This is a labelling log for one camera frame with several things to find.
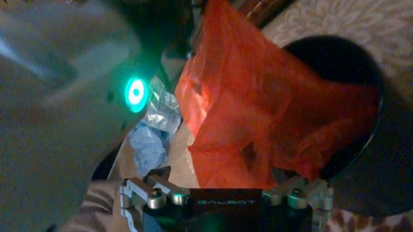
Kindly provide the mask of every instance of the green led light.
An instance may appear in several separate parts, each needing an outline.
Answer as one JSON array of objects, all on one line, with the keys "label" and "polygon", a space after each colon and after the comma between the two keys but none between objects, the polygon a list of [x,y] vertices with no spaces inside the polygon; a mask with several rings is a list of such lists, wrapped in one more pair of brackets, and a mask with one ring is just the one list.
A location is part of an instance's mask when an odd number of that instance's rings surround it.
[{"label": "green led light", "polygon": [[138,77],[133,77],[125,89],[127,106],[134,113],[143,110],[150,99],[150,88],[147,83]]}]

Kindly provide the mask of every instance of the blue plastic bag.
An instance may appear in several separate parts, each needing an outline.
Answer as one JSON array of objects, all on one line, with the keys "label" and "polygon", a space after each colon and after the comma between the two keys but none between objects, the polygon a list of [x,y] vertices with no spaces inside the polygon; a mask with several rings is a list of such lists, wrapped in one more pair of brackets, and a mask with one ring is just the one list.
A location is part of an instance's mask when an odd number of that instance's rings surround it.
[{"label": "blue plastic bag", "polygon": [[134,161],[138,174],[146,176],[151,169],[167,161],[171,134],[139,122],[130,132],[130,144],[135,150]]}]

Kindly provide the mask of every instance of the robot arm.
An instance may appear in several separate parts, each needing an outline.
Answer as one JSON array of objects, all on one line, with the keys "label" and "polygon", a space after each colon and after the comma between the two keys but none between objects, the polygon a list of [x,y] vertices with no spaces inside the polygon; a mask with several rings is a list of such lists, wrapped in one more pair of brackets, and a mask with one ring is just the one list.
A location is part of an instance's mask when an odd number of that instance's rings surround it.
[{"label": "robot arm", "polygon": [[145,115],[177,28],[173,17],[133,26],[126,8],[90,0],[0,14],[0,231],[60,228]]}]

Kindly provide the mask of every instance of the trash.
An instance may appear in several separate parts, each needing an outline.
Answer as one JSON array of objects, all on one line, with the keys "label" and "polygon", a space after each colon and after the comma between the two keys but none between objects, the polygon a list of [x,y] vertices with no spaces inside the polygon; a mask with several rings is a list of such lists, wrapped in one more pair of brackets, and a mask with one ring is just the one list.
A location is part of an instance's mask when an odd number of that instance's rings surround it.
[{"label": "trash", "polygon": [[270,188],[272,168],[314,179],[375,128],[379,90],[336,83],[209,0],[203,34],[175,89],[202,188]]},{"label": "trash", "polygon": [[178,101],[175,96],[167,92],[157,76],[150,81],[150,86],[153,88],[153,97],[142,121],[158,130],[175,134],[182,120]]},{"label": "trash", "polygon": [[169,143],[181,125],[181,113],[175,96],[155,76],[150,81],[153,95],[147,113],[130,132],[130,144],[135,149],[134,161],[138,174],[146,176],[151,169],[167,161]]},{"label": "trash", "polygon": [[167,161],[171,136],[171,133],[151,128],[143,122],[139,122],[130,132],[130,144],[135,150],[134,161],[141,176],[146,176],[151,169]]}]

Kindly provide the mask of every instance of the orange plastic bag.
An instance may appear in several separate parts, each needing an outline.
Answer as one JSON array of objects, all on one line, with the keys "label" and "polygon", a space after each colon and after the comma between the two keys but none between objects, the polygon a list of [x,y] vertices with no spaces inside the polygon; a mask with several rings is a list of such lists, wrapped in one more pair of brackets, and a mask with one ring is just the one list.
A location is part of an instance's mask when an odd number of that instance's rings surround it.
[{"label": "orange plastic bag", "polygon": [[175,95],[203,188],[272,187],[272,167],[316,178],[375,126],[376,88],[322,80],[225,0],[207,3]]}]

